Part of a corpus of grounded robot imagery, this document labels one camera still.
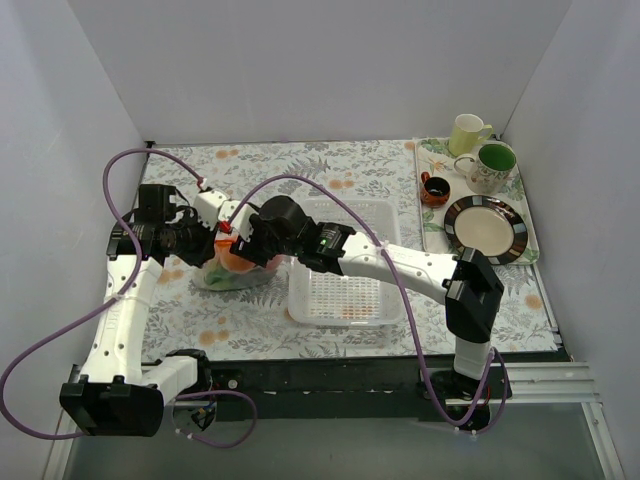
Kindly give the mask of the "clear zip top bag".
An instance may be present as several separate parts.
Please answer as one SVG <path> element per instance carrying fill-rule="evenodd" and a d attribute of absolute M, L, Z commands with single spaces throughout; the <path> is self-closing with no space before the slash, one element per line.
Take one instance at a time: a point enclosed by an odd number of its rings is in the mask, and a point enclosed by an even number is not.
<path fill-rule="evenodd" d="M 193 274 L 193 282 L 198 288 L 214 291 L 204 287 L 203 273 L 206 270 L 215 269 L 218 266 L 223 267 L 220 264 L 220 256 L 232 254 L 230 252 L 230 247 L 232 246 L 233 242 L 236 239 L 237 239 L 236 236 L 227 236 L 227 235 L 218 236 L 216 238 L 214 242 L 214 253 L 215 253 L 214 258 L 207 261 L 201 268 L 196 269 Z M 277 269 L 283 260 L 284 260 L 283 255 L 277 255 L 273 259 L 269 260 L 265 267 L 261 267 L 255 264 L 255 267 L 251 271 L 245 274 L 241 274 L 241 275 L 234 274 L 235 275 L 234 287 L 231 290 L 223 290 L 223 291 L 253 288 L 253 287 L 257 287 L 257 286 L 268 283 L 272 278 L 275 277 L 277 273 Z"/>

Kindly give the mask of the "fake green vegetable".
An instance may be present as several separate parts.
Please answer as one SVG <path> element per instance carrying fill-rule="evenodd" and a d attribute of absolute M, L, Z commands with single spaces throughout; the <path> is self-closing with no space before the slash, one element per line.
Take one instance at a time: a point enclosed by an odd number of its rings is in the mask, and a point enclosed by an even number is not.
<path fill-rule="evenodd" d="M 223 267 L 206 270 L 203 273 L 204 287 L 214 291 L 231 290 L 234 287 L 235 275 Z"/>

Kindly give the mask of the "small brown cup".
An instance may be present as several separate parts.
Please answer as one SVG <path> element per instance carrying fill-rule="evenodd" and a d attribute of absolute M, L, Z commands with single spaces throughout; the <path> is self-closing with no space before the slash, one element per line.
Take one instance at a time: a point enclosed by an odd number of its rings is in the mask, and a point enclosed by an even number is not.
<path fill-rule="evenodd" d="M 448 202 L 451 195 L 451 186 L 444 178 L 434 177 L 428 172 L 422 172 L 420 181 L 420 200 L 422 204 L 430 208 L 440 208 Z"/>

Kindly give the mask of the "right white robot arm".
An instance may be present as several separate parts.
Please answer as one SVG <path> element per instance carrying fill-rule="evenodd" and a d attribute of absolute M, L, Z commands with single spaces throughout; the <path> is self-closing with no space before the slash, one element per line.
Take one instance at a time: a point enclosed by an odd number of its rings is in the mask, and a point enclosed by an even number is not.
<path fill-rule="evenodd" d="M 428 254 L 384 246 L 347 225 L 314 221 L 283 195 L 260 207 L 234 207 L 230 224 L 238 233 L 232 253 L 259 266 L 286 255 L 317 273 L 402 285 L 443 305 L 455 337 L 454 389 L 471 398 L 488 386 L 486 362 L 504 286 L 480 251 Z"/>

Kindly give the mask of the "green floral mug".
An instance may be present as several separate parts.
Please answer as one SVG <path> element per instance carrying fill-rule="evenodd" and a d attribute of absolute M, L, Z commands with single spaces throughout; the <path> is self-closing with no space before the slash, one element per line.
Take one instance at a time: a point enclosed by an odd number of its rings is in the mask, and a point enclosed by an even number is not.
<path fill-rule="evenodd" d="M 497 193 L 516 166 L 516 155 L 505 145 L 483 145 L 477 153 L 467 153 L 454 160 L 455 171 L 465 178 L 467 187 L 480 195 Z"/>

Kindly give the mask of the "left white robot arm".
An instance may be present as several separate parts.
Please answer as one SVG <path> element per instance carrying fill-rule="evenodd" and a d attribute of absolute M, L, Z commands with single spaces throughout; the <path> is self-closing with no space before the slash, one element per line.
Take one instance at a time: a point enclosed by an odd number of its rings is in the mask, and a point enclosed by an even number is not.
<path fill-rule="evenodd" d="M 206 354 L 174 350 L 144 369 L 142 343 L 165 260 L 201 267 L 214 256 L 218 217 L 227 196 L 207 189 L 178 205 L 177 188 L 144 184 L 136 208 L 114 225 L 106 255 L 109 307 L 100 314 L 89 355 L 60 403 L 91 436 L 154 435 L 167 403 L 182 393 L 205 398 L 213 386 Z"/>

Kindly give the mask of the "aluminium frame rail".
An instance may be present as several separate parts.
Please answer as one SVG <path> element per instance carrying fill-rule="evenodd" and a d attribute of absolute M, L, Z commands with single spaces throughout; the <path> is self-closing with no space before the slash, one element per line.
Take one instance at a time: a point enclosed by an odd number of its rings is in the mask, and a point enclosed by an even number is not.
<path fill-rule="evenodd" d="M 626 479 L 589 366 L 563 354 L 510 354 L 490 396 L 456 432 L 410 357 L 219 362 L 225 400 L 192 440 L 194 400 L 150 438 L 53 445 L 48 479 Z"/>

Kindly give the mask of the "floral serving tray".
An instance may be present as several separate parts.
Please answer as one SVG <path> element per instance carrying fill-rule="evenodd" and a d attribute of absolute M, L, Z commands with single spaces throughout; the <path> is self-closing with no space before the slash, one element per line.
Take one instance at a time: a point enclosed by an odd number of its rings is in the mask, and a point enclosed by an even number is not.
<path fill-rule="evenodd" d="M 445 138 L 415 142 L 418 188 L 428 179 L 440 178 L 450 186 L 447 203 L 432 208 L 420 203 L 422 242 L 429 253 L 457 253 L 466 247 L 483 252 L 494 265 L 532 265 L 540 250 L 524 185 L 513 168 L 497 192 L 473 192 L 459 172 L 467 159 L 456 162 Z"/>

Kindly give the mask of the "pale yellow mug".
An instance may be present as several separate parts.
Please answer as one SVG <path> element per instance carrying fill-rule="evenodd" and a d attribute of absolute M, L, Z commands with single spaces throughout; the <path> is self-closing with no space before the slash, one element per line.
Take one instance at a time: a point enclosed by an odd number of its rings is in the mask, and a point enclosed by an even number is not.
<path fill-rule="evenodd" d="M 476 145 L 486 141 L 493 132 L 493 126 L 486 124 L 479 116 L 460 114 L 454 120 L 448 140 L 448 150 L 454 157 L 470 153 Z"/>

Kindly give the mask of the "striped rim plate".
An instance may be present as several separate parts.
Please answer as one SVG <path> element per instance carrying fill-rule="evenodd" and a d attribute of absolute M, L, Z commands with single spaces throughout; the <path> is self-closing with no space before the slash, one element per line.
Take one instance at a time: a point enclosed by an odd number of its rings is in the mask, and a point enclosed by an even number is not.
<path fill-rule="evenodd" d="M 471 195 L 455 201 L 446 211 L 444 233 L 459 252 L 480 251 L 491 264 L 518 260 L 528 245 L 529 232 L 523 217 L 494 197 Z"/>

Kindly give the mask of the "fake orange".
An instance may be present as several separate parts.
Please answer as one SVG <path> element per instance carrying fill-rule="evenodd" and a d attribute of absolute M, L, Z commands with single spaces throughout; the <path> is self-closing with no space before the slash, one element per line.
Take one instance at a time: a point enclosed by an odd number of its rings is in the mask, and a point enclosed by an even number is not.
<path fill-rule="evenodd" d="M 253 262 L 243 259 L 234 254 L 221 255 L 220 264 L 228 272 L 238 275 L 245 274 L 255 267 L 255 264 Z"/>

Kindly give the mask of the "white plastic basket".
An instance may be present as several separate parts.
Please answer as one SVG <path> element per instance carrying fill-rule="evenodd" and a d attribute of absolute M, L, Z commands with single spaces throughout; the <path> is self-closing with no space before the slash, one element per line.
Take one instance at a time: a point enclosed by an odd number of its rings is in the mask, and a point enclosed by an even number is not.
<path fill-rule="evenodd" d="M 344 203 L 381 242 L 400 245 L 398 213 L 387 200 L 354 197 Z M 400 322 L 406 310 L 393 279 L 385 282 L 368 267 L 346 267 L 345 276 L 310 270 L 290 260 L 288 310 L 302 324 L 379 327 Z"/>

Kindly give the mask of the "floral table mat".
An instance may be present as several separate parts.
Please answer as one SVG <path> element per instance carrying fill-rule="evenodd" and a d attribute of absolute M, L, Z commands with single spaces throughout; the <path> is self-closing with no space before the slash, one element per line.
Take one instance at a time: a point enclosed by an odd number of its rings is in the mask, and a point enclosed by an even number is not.
<path fill-rule="evenodd" d="M 342 199 L 381 198 L 397 209 L 401 242 L 423 246 L 421 228 L 432 216 L 419 208 L 414 145 L 408 140 L 264 143 L 161 147 L 142 153 L 139 183 L 177 187 L 196 193 L 194 179 L 205 177 L 232 198 L 251 194 L 263 202 L 277 194 L 296 200 L 329 190 Z M 267 360 L 405 356 L 417 350 L 447 355 L 454 338 L 443 308 L 412 294 L 416 321 L 376 328 L 314 327 L 296 322 L 288 303 L 287 265 L 267 284 L 253 289 L 210 292 L 195 285 L 182 261 L 165 263 L 144 334 L 147 361 L 186 347 L 204 350 L 213 360 Z M 505 293 L 492 334 L 507 359 L 556 360 L 565 354 L 557 325 L 535 269 L 504 266 L 498 275 Z"/>

